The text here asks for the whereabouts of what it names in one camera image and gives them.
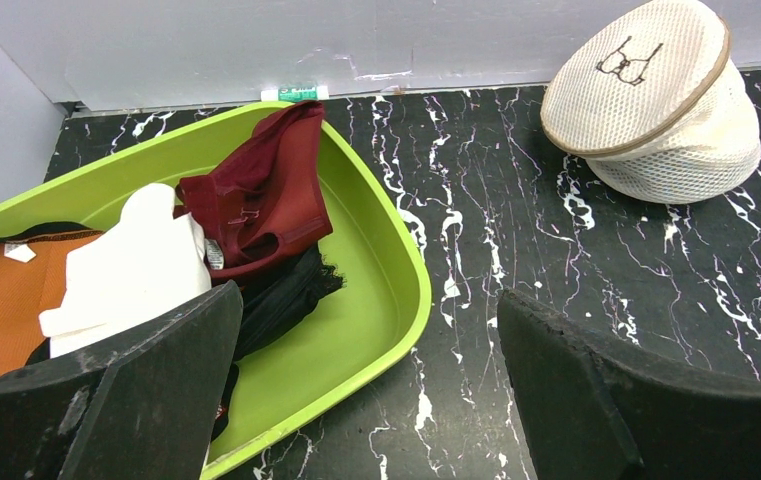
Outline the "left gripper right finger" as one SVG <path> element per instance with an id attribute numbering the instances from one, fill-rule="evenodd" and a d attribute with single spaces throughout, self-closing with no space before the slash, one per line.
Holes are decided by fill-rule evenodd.
<path id="1" fill-rule="evenodd" d="M 501 349 L 541 479 L 761 479 L 761 381 L 578 325 L 513 289 Z"/>

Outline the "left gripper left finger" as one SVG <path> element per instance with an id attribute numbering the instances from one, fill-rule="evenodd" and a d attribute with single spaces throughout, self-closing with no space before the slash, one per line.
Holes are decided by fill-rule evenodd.
<path id="1" fill-rule="evenodd" d="M 0 378 L 0 479 L 197 479 L 243 302 L 226 283 Z"/>

